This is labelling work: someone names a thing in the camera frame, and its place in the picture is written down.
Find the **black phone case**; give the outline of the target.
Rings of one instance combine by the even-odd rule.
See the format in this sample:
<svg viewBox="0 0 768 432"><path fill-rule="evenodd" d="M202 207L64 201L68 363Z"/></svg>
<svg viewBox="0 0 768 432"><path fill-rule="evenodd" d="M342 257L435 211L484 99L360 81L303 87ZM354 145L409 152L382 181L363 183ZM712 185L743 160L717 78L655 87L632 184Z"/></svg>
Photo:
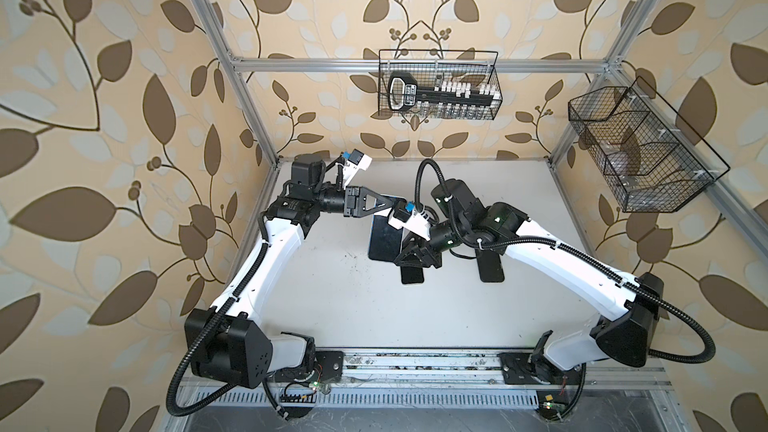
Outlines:
<svg viewBox="0 0 768 432"><path fill-rule="evenodd" d="M401 266L400 276L403 285L422 284L425 280L424 271L421 267Z"/></svg>

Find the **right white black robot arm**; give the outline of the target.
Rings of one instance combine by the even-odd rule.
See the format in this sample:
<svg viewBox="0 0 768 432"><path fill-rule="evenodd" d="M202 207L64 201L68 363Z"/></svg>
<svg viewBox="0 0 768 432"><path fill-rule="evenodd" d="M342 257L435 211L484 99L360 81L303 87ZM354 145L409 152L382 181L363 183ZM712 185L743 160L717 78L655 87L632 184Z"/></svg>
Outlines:
<svg viewBox="0 0 768 432"><path fill-rule="evenodd" d="M537 411L546 422L567 419L580 401L588 364L607 359L629 367L654 357L682 364L702 364L716 354L710 333L689 314L663 298L663 281L652 273L636 277L612 268L559 240L525 212L504 202L483 206L461 180L448 179L433 159L417 169L414 199L396 199L387 224L406 230L394 263L411 274L442 264L444 252L460 245L476 258L507 256L544 273L593 307L597 315L570 331L544 332L524 367L536 381L565 387L576 371L578 384L567 403L545 399ZM702 341L696 354L656 350L652 339L660 314L686 324Z"/></svg>

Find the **black smartphone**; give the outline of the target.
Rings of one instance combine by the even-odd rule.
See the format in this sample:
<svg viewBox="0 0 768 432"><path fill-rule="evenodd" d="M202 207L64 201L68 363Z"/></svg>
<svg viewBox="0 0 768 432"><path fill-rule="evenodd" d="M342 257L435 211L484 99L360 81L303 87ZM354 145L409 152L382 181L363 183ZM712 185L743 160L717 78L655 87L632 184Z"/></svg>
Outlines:
<svg viewBox="0 0 768 432"><path fill-rule="evenodd" d="M368 246L368 258L394 263L402 248L403 230L389 224L389 212L375 212Z"/></svg>

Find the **black phone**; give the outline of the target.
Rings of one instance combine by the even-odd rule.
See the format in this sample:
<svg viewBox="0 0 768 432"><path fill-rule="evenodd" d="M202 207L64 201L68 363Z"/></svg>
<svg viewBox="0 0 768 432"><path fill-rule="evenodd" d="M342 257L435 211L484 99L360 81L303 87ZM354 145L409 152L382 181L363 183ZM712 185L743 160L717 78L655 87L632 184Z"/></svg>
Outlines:
<svg viewBox="0 0 768 432"><path fill-rule="evenodd" d="M502 283L505 280L501 256L498 253L476 250L475 255L479 278L483 283Z"/></svg>

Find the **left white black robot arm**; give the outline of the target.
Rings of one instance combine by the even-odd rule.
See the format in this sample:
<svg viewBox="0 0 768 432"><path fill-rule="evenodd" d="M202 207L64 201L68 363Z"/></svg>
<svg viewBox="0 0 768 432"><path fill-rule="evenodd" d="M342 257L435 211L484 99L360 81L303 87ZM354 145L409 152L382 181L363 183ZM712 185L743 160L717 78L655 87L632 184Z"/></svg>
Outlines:
<svg viewBox="0 0 768 432"><path fill-rule="evenodd" d="M407 200L352 185L370 163L359 150L330 164L318 154L293 160L281 193L258 216L254 249L211 307L193 310L185 321L187 351L166 395L172 416L193 414L238 386L267 386L275 373L298 380L317 374L314 339L298 333L268 336L261 328L263 309L322 214L361 218L384 211L408 220L414 207Z"/></svg>

